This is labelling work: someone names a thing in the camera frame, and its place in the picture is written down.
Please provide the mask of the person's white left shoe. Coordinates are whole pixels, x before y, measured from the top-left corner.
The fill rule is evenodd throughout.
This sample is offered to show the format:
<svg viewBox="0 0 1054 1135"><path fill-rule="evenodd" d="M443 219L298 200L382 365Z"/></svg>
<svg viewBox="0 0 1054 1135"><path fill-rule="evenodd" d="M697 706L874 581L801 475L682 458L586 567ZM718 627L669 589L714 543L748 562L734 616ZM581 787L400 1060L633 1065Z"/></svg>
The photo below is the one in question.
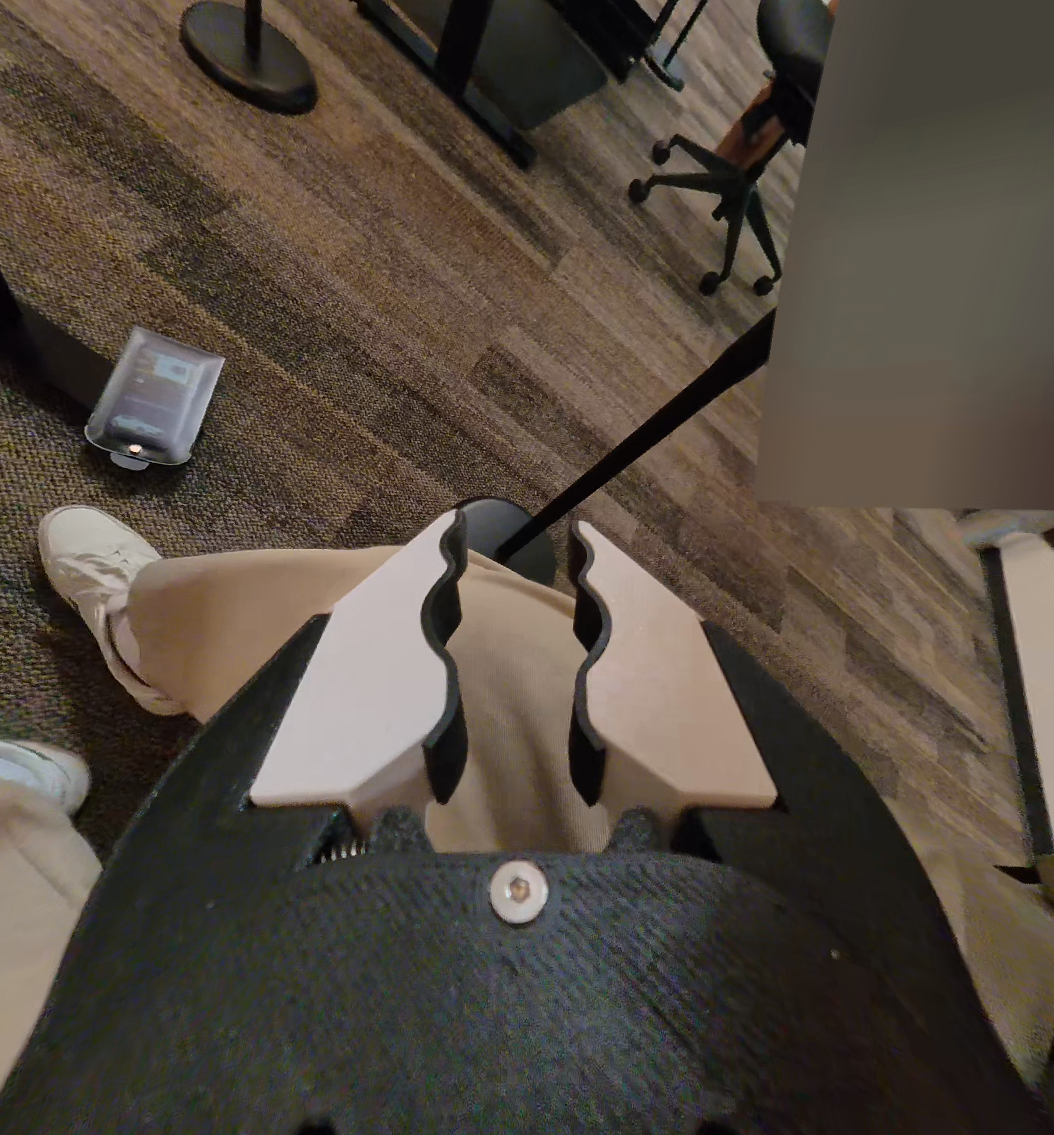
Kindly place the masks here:
<svg viewBox="0 0 1054 1135"><path fill-rule="evenodd" d="M0 783L24 787L74 817L88 796L91 774L85 760L64 748L0 739Z"/></svg>

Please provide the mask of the black pole stand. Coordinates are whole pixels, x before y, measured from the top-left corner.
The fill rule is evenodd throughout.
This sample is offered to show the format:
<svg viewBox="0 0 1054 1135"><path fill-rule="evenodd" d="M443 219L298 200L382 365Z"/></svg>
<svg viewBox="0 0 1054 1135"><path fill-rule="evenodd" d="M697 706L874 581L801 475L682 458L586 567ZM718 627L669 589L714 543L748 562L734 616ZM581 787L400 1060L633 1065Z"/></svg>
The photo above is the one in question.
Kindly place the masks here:
<svg viewBox="0 0 1054 1135"><path fill-rule="evenodd" d="M754 376L771 355L777 311L767 312L730 345L695 380L678 390L652 417L614 446L602 460L560 491L537 514L517 503L497 497L477 497L459 504L466 524L469 550L511 568L518 575L543 586L557 572L556 550L549 530L568 518L596 491L616 479L649 449L676 432L682 424Z"/></svg>

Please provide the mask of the dark grey bin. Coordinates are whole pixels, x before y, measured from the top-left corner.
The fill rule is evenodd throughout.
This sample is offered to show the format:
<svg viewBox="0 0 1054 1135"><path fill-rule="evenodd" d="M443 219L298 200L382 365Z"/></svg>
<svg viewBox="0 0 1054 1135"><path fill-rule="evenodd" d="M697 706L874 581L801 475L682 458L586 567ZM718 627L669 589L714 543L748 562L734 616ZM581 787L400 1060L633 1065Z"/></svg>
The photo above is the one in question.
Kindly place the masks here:
<svg viewBox="0 0 1054 1135"><path fill-rule="evenodd" d="M606 84L601 64L549 2L440 2L438 77L478 93L518 132L533 131Z"/></svg>

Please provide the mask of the clear plastic pouch with device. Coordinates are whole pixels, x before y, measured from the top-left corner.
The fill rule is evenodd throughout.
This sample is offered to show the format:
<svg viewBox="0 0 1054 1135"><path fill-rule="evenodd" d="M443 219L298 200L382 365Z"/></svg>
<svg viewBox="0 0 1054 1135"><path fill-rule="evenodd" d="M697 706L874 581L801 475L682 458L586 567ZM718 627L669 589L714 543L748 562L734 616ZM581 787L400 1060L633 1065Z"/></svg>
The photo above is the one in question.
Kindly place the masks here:
<svg viewBox="0 0 1054 1135"><path fill-rule="evenodd" d="M129 470L186 464L225 358L134 327L101 390L84 437Z"/></svg>

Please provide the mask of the person's left leg beige pants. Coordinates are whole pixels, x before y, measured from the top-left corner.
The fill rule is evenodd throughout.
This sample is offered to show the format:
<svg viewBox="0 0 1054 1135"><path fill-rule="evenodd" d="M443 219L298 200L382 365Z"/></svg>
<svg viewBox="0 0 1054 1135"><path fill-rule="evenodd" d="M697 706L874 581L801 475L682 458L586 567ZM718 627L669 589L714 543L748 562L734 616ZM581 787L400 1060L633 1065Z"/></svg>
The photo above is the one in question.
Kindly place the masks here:
<svg viewBox="0 0 1054 1135"><path fill-rule="evenodd" d="M54 802L0 781L0 1088L37 1025L99 872Z"/></svg>

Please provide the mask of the black metal rack frame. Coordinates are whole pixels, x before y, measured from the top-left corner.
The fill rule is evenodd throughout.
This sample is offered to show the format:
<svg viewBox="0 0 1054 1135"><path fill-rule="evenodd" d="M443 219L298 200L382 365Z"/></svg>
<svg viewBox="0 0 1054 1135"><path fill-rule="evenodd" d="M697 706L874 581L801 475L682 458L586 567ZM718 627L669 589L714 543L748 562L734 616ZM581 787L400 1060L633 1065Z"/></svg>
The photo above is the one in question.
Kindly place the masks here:
<svg viewBox="0 0 1054 1135"><path fill-rule="evenodd" d="M647 2L619 1L614 2L614 5L623 20L625 35L629 36L624 41L629 53L635 59L639 49L641 61L646 64L651 74L663 85L680 93L686 86L686 78L677 57L709 2L691 2L692 7L688 19L677 30L676 37L672 37L672 40L665 37L666 30L669 28L671 22L676 16L676 10L684 2L655 2L655 12L646 9Z"/></svg>

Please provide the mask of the black office chair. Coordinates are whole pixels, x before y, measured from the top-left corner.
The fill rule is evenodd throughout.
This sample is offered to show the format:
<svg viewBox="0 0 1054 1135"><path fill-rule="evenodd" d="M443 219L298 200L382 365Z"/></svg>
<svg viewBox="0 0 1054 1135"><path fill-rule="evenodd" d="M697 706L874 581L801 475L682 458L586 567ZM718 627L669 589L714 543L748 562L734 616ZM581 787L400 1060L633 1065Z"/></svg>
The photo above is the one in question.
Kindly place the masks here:
<svg viewBox="0 0 1054 1135"><path fill-rule="evenodd" d="M636 205L658 187L718 199L712 218L727 222L727 238L722 269L705 274L699 281L705 296L711 296L730 278L745 225L771 267L770 275L754 281L754 294L770 294L779 281L779 255L757 183L786 144L806 146L837 7L835 1L761 1L757 34L771 66L761 92L734 121L718 149L702 148L680 134L654 144L650 159L657 166L667 163L673 151L680 150L700 166L699 173L654 175L629 185L629 200Z"/></svg>

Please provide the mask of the black round stand base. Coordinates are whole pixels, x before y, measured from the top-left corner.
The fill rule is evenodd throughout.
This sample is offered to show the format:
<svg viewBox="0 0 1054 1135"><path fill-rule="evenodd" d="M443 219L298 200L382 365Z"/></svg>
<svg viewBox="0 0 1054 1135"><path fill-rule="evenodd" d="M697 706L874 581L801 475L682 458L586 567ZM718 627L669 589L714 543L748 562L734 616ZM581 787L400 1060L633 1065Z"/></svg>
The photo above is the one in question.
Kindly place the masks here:
<svg viewBox="0 0 1054 1135"><path fill-rule="evenodd" d="M307 58L264 19L262 1L199 1L179 24L182 47L199 69L239 100L285 116L317 107Z"/></svg>

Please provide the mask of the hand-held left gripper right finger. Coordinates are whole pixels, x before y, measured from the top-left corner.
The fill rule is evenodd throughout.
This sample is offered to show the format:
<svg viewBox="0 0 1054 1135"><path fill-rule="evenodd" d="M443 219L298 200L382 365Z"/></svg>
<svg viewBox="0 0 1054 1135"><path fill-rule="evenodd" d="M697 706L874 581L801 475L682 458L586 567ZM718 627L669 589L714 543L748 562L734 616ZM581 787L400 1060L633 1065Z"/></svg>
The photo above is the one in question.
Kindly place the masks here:
<svg viewBox="0 0 1054 1135"><path fill-rule="evenodd" d="M695 809L767 810L777 788L703 620L587 521L570 528L575 678L570 774L614 826Z"/></svg>

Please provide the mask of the person's right leg beige pants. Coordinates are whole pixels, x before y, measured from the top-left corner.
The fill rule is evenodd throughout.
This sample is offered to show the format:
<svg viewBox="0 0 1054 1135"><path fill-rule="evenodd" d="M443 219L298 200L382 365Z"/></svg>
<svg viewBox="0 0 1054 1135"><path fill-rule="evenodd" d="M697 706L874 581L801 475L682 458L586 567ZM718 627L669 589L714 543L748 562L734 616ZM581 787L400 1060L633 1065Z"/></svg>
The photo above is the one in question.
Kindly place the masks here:
<svg viewBox="0 0 1054 1135"><path fill-rule="evenodd" d="M246 550L158 560L132 583L119 636L135 671L201 723L246 686L309 617L394 554ZM428 824L442 851L601 852L601 807L570 779L570 718L583 651L575 602L471 555L462 621L449 642L469 753L459 787ZM924 806L889 799L948 917L984 1009L1027 1083L1042 1081L1054 1039L1054 910L1036 886L998 871Z"/></svg>

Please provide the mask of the person's white shoe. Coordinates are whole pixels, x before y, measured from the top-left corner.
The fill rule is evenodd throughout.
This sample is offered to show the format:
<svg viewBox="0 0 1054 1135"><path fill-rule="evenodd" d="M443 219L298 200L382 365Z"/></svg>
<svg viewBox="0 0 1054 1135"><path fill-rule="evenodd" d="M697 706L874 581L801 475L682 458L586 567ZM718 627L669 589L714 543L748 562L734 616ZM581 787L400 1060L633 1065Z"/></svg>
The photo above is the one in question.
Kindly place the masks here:
<svg viewBox="0 0 1054 1135"><path fill-rule="evenodd" d="M64 748L0 739L0 783L24 787L74 817L88 796L91 774L85 760Z"/></svg>
<svg viewBox="0 0 1054 1135"><path fill-rule="evenodd" d="M74 505L42 518L37 556L52 589L79 615L118 684L152 715L184 715L179 703L140 674L140 648L128 619L133 583L161 555L118 518Z"/></svg>

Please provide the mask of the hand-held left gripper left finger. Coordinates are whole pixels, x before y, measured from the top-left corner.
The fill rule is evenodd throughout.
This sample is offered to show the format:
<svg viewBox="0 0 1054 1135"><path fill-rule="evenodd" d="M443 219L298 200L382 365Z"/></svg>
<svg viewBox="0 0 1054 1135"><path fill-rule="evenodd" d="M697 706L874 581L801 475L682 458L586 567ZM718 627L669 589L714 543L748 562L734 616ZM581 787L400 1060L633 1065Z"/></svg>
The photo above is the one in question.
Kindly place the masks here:
<svg viewBox="0 0 1054 1135"><path fill-rule="evenodd" d="M369 834L405 808L425 827L465 770L467 734L449 642L467 564L461 510L334 605L250 790L258 807L338 805Z"/></svg>

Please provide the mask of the person's white right shoe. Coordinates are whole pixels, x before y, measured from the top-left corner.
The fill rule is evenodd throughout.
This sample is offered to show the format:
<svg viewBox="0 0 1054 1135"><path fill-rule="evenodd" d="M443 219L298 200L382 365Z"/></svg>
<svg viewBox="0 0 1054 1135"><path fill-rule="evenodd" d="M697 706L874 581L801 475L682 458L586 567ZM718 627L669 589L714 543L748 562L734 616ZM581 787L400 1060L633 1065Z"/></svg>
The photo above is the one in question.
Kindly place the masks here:
<svg viewBox="0 0 1054 1135"><path fill-rule="evenodd" d="M79 615L118 684L152 715L184 715L179 703L140 674L140 648L128 619L133 583L161 555L118 518L74 505L42 518L37 556L52 589Z"/></svg>

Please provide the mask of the black desk leg with foot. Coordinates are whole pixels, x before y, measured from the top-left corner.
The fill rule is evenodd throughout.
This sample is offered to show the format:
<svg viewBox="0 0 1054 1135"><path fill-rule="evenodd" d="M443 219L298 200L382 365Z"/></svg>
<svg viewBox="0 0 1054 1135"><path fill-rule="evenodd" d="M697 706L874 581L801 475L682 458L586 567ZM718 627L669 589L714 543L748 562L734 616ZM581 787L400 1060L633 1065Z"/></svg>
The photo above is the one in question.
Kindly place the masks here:
<svg viewBox="0 0 1054 1135"><path fill-rule="evenodd" d="M19 299L0 267L0 353L91 412L112 363Z"/></svg>

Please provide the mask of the person's leg beige pants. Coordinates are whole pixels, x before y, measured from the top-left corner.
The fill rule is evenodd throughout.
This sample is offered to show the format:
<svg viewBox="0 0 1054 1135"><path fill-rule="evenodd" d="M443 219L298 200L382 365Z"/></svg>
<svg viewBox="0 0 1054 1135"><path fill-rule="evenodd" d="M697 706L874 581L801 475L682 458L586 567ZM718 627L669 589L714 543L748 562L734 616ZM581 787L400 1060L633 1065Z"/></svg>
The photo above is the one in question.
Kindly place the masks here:
<svg viewBox="0 0 1054 1135"><path fill-rule="evenodd" d="M54 802L0 781L0 1088L37 1025L99 872Z"/></svg>
<svg viewBox="0 0 1054 1135"><path fill-rule="evenodd" d="M135 671L201 723L246 686L309 617L394 554L246 550L158 560L132 583L119 636ZM575 602L471 555L462 621L449 642L469 753L459 787L428 824L442 851L601 852L601 807L570 779L570 718L583 651ZM1036 886L998 871L924 806L889 799L948 917L984 1009L1027 1083L1042 1081L1054 1039L1054 910Z"/></svg>

